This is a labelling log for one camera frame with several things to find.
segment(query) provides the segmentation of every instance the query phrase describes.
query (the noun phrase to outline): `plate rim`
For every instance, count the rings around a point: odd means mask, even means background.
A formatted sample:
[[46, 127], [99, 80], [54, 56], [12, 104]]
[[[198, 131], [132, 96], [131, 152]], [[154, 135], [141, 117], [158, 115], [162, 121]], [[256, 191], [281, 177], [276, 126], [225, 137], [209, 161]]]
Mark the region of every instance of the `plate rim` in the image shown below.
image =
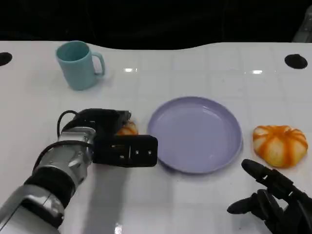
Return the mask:
[[161, 160], [159, 157], [158, 157], [158, 160], [161, 161], [161, 163], [165, 164], [167, 167], [169, 168], [172, 168], [178, 172], [183, 172], [183, 173], [187, 173], [187, 174], [209, 174], [209, 173], [212, 173], [212, 172], [215, 172], [217, 170], [220, 170], [226, 166], [228, 166], [229, 164], [231, 164], [236, 158], [238, 158], [238, 156], [240, 155], [240, 153], [242, 152], [242, 149], [243, 149], [243, 132], [241, 130], [241, 127], [240, 127], [240, 124], [237, 120], [237, 118], [235, 117], [235, 115], [224, 105], [222, 105], [221, 103], [219, 102], [216, 102], [214, 100], [211, 100], [209, 98], [206, 98], [206, 97], [199, 97], [199, 96], [183, 96], [183, 97], [176, 97], [174, 99], [171, 99], [163, 104], [161, 104], [160, 106], [158, 106], [156, 108], [155, 111], [153, 111], [151, 117], [150, 117], [150, 120], [148, 122], [148, 125], [147, 125], [147, 134], [149, 135], [152, 135], [151, 134], [151, 124], [152, 124], [152, 119], [154, 119], [155, 115], [162, 109], [164, 108], [166, 105], [169, 105], [170, 103], [172, 102], [175, 102], [175, 101], [178, 101], [178, 100], [181, 100], [181, 99], [187, 99], [187, 98], [192, 98], [192, 99], [201, 99], [201, 100], [204, 100], [204, 101], [208, 101], [208, 102], [213, 102], [219, 106], [221, 106], [222, 108], [224, 108], [230, 115], [232, 115], [232, 117], [234, 118], [234, 120], [236, 121], [237, 123], [237, 126], [238, 126], [238, 129], [239, 129], [239, 133], [240, 133], [240, 142], [239, 142], [239, 146], [238, 146], [238, 149], [237, 151], [235, 152], [235, 154], [233, 155], [233, 157], [226, 163], [214, 168], [213, 170], [209, 170], [209, 171], [203, 171], [203, 172], [190, 172], [190, 171], [187, 171], [187, 170], [183, 170], [183, 169], [179, 169], [179, 168], [176, 168], [174, 166], [171, 166], [169, 164], [167, 164], [166, 162], [164, 162], [163, 160]]

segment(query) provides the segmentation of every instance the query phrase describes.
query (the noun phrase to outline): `toy pumpkin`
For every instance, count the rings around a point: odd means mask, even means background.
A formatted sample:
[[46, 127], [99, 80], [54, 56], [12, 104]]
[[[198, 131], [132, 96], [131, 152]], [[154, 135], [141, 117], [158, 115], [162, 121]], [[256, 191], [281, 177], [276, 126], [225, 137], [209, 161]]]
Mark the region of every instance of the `toy pumpkin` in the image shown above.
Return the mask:
[[296, 165], [307, 153], [304, 134], [290, 126], [258, 126], [253, 131], [253, 147], [257, 155], [274, 167]]
[[122, 129], [120, 129], [117, 132], [117, 135], [137, 135], [137, 134], [138, 134], [137, 127], [135, 123], [133, 123], [130, 120], [127, 122], [126, 125], [122, 127]]

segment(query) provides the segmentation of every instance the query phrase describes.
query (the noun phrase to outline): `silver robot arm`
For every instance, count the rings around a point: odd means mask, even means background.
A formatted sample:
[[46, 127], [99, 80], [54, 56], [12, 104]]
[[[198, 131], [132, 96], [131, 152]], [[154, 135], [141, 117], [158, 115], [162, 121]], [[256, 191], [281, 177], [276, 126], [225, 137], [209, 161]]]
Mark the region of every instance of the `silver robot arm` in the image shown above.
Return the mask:
[[[95, 130], [75, 127], [64, 131], [58, 141], [93, 144]], [[0, 234], [59, 234], [64, 209], [87, 177], [93, 152], [82, 144], [49, 150], [33, 174], [0, 209]]]

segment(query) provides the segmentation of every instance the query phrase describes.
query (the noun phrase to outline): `mug handle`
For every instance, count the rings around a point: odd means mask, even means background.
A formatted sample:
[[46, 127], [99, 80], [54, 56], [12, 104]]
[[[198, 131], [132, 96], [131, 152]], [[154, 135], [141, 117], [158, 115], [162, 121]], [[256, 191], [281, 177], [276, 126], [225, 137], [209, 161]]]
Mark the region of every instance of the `mug handle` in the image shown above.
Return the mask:
[[96, 73], [97, 75], [104, 75], [105, 73], [105, 63], [104, 63], [104, 59], [103, 56], [98, 53], [98, 52], [92, 52], [92, 56], [98, 57], [100, 63], [101, 63], [101, 67], [102, 67], [102, 72], [101, 73]]

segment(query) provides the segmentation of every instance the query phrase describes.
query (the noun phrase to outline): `black cable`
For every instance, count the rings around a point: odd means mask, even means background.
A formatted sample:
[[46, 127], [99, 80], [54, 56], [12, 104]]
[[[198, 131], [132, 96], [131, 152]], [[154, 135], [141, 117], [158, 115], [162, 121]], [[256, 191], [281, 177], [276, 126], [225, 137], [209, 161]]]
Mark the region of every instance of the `black cable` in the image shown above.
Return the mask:
[[91, 149], [93, 149], [93, 145], [89, 144], [87, 142], [83, 142], [83, 141], [79, 141], [79, 140], [62, 140], [62, 141], [57, 141], [49, 146], [47, 146], [38, 156], [33, 171], [35, 170], [35, 168], [40, 164], [43, 156], [51, 149], [55, 148], [55, 147], [59, 147], [59, 146], [66, 146], [66, 145], [80, 145], [80, 146], [84, 146], [84, 147], [90, 147]]
[[60, 114], [60, 116], [58, 117], [58, 124], [57, 124], [57, 135], [58, 135], [58, 137], [60, 135], [60, 133], [59, 133], [60, 122], [61, 122], [62, 118], [64, 117], [64, 115], [66, 115], [68, 113], [71, 113], [71, 114], [74, 114], [74, 115], [78, 114], [76, 111], [72, 111], [72, 110], [64, 111], [62, 114]]

